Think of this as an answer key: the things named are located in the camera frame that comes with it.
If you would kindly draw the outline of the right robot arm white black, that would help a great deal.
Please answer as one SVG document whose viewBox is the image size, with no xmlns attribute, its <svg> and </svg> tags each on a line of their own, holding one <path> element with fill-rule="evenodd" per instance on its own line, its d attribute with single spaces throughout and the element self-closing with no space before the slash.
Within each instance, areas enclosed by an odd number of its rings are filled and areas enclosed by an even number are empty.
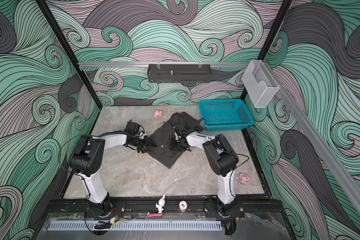
<svg viewBox="0 0 360 240">
<path fill-rule="evenodd" d="M 218 211 L 222 216 L 230 215 L 236 201 L 232 177 L 239 162 L 238 155 L 226 137 L 221 134 L 207 136 L 192 132 L 187 136 L 181 136 L 175 133 L 171 139 L 172 150 L 184 152 L 192 147 L 205 152 L 208 163 L 218 179 Z"/>
</svg>

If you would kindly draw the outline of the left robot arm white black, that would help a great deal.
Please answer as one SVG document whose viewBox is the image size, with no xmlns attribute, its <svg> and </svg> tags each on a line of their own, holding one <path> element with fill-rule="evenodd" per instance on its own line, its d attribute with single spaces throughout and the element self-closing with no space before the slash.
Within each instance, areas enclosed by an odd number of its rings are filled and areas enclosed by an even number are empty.
<svg viewBox="0 0 360 240">
<path fill-rule="evenodd" d="M 141 125 L 128 121 L 122 131 L 107 132 L 99 136 L 80 136 L 68 162 L 69 167 L 84 184 L 88 194 L 87 201 L 92 210 L 99 216 L 108 215 L 112 209 L 110 195 L 103 185 L 99 169 L 104 151 L 117 146 L 142 154 L 157 147 Z"/>
</svg>

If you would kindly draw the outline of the dark pinstriped long sleeve shirt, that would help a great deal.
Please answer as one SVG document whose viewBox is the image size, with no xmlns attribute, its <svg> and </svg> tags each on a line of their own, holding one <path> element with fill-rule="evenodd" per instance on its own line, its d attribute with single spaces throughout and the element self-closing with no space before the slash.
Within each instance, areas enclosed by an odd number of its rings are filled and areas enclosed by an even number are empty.
<svg viewBox="0 0 360 240">
<path fill-rule="evenodd" d="M 186 136 L 203 129 L 203 120 L 196 120 L 186 112 L 174 113 L 168 121 L 158 128 L 150 140 L 156 145 L 151 147 L 148 154 L 168 169 L 177 159 L 190 150 Z"/>
</svg>

